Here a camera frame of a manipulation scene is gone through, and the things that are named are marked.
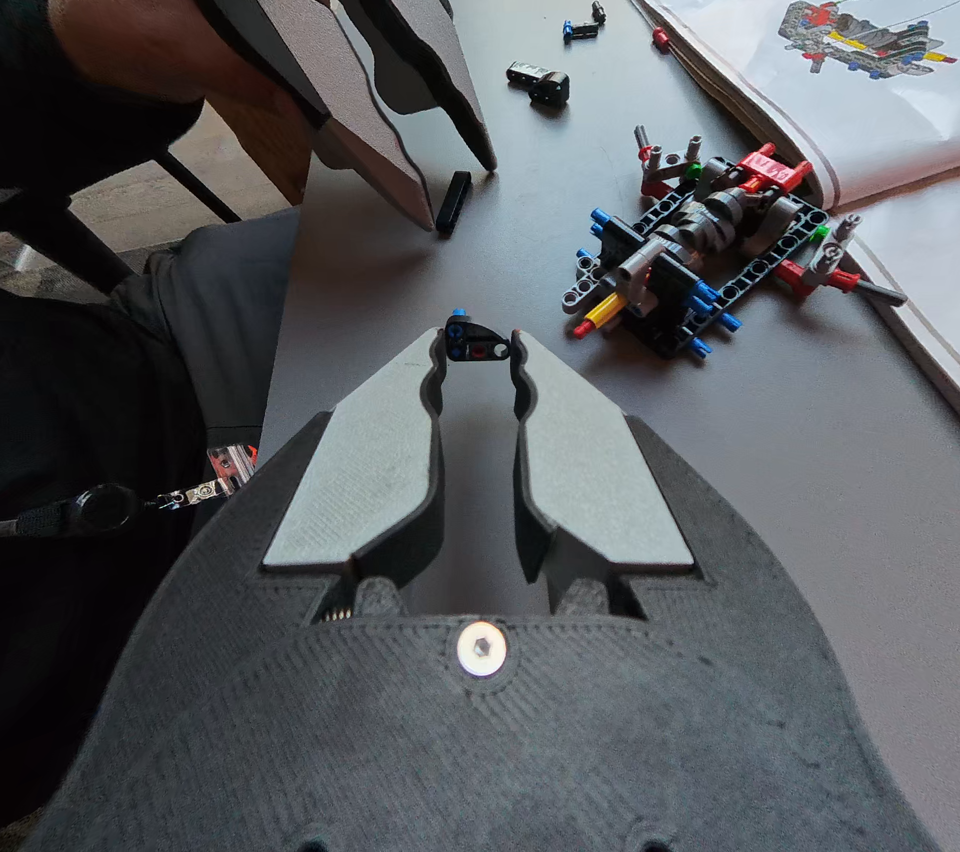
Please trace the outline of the black straight lego beam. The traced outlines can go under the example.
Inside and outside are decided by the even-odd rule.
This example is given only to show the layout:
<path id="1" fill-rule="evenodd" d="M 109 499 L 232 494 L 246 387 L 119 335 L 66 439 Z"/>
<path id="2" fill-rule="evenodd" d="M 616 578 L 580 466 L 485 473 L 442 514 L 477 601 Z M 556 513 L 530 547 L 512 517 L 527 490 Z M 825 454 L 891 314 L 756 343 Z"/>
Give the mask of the black straight lego beam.
<path id="1" fill-rule="evenodd" d="M 436 216 L 436 231 L 442 237 L 452 235 L 462 214 L 462 210 L 470 197 L 473 188 L 473 178 L 469 171 L 457 171 L 450 179 L 449 186 L 443 197 Z"/>

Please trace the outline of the person's left hand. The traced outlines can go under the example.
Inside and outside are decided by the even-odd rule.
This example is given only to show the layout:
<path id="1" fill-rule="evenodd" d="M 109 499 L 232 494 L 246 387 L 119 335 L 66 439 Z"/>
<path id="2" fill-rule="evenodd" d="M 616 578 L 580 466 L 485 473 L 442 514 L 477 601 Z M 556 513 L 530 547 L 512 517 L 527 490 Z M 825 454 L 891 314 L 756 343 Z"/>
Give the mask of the person's left hand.
<path id="1" fill-rule="evenodd" d="M 49 0 L 54 34 L 87 79 L 169 102 L 213 95 L 301 126 L 288 93 L 210 27 L 193 0 Z"/>

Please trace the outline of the black badge reel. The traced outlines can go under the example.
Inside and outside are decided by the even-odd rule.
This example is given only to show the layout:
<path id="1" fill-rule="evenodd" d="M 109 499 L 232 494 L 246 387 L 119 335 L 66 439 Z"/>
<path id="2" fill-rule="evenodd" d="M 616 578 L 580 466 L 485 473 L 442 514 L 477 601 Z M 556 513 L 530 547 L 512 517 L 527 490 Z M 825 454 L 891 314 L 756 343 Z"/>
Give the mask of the black badge reel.
<path id="1" fill-rule="evenodd" d="M 125 534 L 142 512 L 142 501 L 134 491 L 117 484 L 102 484 L 73 500 L 69 529 L 71 534 L 83 537 Z"/>

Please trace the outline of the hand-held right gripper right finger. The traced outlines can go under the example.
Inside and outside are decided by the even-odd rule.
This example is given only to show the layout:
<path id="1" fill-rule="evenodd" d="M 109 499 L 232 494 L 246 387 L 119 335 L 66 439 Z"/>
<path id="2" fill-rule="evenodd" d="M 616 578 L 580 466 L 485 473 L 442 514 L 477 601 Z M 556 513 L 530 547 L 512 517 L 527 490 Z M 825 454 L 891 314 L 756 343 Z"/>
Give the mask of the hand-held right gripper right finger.
<path id="1" fill-rule="evenodd" d="M 686 573 L 694 558 L 616 403 L 530 334 L 511 337 L 515 544 L 527 582 Z"/>

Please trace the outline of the clear badge holder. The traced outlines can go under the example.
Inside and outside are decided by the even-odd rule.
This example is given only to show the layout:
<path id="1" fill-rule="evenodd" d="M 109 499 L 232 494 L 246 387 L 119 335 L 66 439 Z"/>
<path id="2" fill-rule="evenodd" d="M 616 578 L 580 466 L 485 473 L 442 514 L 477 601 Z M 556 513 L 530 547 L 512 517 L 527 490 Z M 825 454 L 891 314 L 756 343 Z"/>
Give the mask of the clear badge holder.
<path id="1" fill-rule="evenodd" d="M 211 448 L 207 456 L 213 468 L 213 479 L 161 494 L 148 501 L 147 506 L 158 510 L 179 510 L 234 495 L 254 474 L 258 450 L 248 444 L 229 445 Z"/>

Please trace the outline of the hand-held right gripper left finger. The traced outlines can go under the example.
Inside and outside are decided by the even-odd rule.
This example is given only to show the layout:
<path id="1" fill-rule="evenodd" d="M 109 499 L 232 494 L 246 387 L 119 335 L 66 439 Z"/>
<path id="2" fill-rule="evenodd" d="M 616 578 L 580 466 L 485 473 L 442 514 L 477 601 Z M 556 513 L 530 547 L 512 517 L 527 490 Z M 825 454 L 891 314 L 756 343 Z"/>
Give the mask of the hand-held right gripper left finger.
<path id="1" fill-rule="evenodd" d="M 412 582 L 444 538 L 446 359 L 429 329 L 327 417 L 262 567 Z"/>

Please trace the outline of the wooden post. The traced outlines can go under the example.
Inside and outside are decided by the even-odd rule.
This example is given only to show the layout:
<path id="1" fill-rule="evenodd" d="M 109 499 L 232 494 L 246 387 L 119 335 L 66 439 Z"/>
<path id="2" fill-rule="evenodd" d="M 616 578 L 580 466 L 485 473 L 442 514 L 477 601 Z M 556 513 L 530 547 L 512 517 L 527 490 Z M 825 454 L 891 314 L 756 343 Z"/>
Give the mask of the wooden post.
<path id="1" fill-rule="evenodd" d="M 235 101 L 219 94 L 211 94 L 206 100 L 289 204 L 301 204 L 312 155 L 304 121 L 285 118 L 272 108 Z"/>

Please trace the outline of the person's left forearm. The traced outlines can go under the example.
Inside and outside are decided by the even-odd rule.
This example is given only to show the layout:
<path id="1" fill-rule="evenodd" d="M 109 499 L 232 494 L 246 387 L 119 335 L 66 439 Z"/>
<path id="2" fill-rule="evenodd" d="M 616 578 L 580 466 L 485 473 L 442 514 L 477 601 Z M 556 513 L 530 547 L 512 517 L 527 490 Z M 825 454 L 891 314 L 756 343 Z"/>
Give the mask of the person's left forearm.
<path id="1" fill-rule="evenodd" d="M 202 108 L 85 80 L 54 36 L 47 0 L 1 0 L 2 187 L 73 194 L 154 159 Z"/>

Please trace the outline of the lego chassis assembly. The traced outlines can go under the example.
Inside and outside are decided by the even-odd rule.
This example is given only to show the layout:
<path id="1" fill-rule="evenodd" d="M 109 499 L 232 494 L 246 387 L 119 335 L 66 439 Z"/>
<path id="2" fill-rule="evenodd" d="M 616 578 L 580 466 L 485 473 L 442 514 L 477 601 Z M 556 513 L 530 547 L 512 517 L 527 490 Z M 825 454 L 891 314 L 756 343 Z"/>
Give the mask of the lego chassis assembly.
<path id="1" fill-rule="evenodd" d="M 702 161 L 698 135 L 679 154 L 664 152 L 642 125 L 633 132 L 641 215 L 629 223 L 591 212 L 599 250 L 578 251 L 577 279 L 562 299 L 578 319 L 574 339 L 621 324 L 663 359 L 688 353 L 703 361 L 711 354 L 703 333 L 738 331 L 732 308 L 768 277 L 800 301 L 828 288 L 893 308 L 907 303 L 906 294 L 842 269 L 862 219 L 830 224 L 827 212 L 797 195 L 810 162 L 781 163 L 772 143 L 738 163 Z"/>

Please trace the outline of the black triangular lego piece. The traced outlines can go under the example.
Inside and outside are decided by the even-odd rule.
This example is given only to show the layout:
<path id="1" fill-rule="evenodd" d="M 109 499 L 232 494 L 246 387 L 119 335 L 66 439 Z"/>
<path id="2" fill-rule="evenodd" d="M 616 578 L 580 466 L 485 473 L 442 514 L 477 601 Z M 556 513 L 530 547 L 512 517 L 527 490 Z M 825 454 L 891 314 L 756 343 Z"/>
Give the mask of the black triangular lego piece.
<path id="1" fill-rule="evenodd" d="M 443 342 L 452 362 L 500 362 L 510 357 L 511 343 L 476 323 L 463 308 L 454 309 L 446 321 Z"/>

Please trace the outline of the person's black jacket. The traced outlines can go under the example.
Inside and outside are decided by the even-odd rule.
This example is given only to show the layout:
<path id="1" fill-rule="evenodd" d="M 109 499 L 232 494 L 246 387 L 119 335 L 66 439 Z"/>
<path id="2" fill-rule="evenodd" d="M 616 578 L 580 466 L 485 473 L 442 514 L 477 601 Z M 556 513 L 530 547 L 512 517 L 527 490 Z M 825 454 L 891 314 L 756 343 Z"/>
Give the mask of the person's black jacket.
<path id="1" fill-rule="evenodd" d="M 206 479 L 210 445 L 258 440 L 283 295 L 132 286 L 110 305 L 2 292 L 3 520 L 102 484 L 150 500 Z M 194 522 L 2 539 L 2 827 L 58 786 Z"/>

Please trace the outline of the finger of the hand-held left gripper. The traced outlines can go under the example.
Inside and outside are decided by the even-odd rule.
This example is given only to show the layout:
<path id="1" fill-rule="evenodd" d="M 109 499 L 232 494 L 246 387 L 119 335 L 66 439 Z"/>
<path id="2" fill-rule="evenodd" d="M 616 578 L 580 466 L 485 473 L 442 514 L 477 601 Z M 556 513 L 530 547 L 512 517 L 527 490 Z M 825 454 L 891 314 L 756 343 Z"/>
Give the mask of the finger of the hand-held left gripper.
<path id="1" fill-rule="evenodd" d="M 401 115 L 441 108 L 488 171 L 498 161 L 459 36 L 441 0 L 357 0 L 380 98 Z"/>
<path id="2" fill-rule="evenodd" d="M 323 105 L 313 134 L 318 158 L 332 169 L 353 169 L 411 222 L 432 231 L 423 174 L 376 104 L 334 12 L 316 0 L 258 1 Z"/>

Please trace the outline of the black bent lego beam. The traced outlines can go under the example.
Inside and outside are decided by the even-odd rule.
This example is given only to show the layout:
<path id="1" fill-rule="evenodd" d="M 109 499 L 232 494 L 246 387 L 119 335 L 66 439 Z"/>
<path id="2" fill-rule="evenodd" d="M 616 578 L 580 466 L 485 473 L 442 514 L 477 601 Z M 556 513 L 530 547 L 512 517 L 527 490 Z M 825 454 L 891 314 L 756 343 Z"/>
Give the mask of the black bent lego beam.
<path id="1" fill-rule="evenodd" d="M 570 77 L 565 72 L 516 60 L 507 68 L 506 78 L 526 90 L 534 103 L 562 109 L 570 100 Z"/>

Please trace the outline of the person's grey trousers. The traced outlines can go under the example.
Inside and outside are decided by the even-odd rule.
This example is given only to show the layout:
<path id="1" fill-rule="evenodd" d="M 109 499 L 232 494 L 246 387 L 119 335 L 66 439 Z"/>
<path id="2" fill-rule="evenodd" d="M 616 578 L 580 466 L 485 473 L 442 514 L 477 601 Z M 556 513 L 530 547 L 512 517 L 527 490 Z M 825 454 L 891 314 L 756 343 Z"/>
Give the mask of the person's grey trousers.
<path id="1" fill-rule="evenodd" d="M 195 229 L 111 293 L 184 361 L 212 446 L 259 445 L 299 217 Z"/>

